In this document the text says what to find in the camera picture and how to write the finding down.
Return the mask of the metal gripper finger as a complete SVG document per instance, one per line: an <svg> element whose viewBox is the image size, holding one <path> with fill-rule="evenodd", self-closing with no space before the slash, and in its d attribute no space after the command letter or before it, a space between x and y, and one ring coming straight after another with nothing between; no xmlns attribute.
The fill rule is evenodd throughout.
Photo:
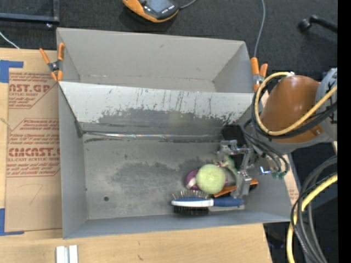
<svg viewBox="0 0 351 263"><path fill-rule="evenodd" d="M218 158L223 159L225 156L245 155L248 148L239 147L237 140L222 140L219 143Z"/></svg>
<svg viewBox="0 0 351 263"><path fill-rule="evenodd" d="M232 192L235 198L247 196L249 194L252 178L245 172L240 171L236 176L236 189Z"/></svg>

